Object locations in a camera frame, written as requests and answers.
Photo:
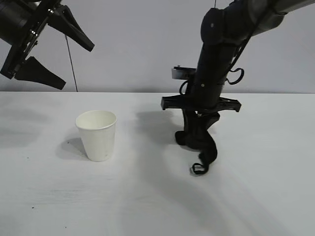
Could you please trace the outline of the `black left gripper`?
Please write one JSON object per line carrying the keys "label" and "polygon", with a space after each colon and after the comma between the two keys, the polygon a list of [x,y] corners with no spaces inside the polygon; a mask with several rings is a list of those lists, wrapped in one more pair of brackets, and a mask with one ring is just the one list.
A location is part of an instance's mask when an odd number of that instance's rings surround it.
{"label": "black left gripper", "polygon": [[86,36],[68,6],[1,6],[0,38],[11,48],[1,75],[62,90],[66,82],[50,72],[30,51],[46,25],[73,39],[91,52],[94,43]]}

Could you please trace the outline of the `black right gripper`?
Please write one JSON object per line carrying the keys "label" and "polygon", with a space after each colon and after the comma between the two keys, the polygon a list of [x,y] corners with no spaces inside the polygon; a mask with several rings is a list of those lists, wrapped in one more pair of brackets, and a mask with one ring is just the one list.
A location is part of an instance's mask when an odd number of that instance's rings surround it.
{"label": "black right gripper", "polygon": [[230,82],[226,77],[212,83],[194,83],[194,76],[174,76],[175,80],[183,80],[179,88],[179,94],[164,96],[161,99],[161,108],[181,109],[184,118],[184,133],[193,134],[196,130],[198,113],[198,134],[204,134],[220,119],[219,111],[234,110],[239,112],[241,103],[238,100],[221,97],[225,82],[234,85],[241,78]]}

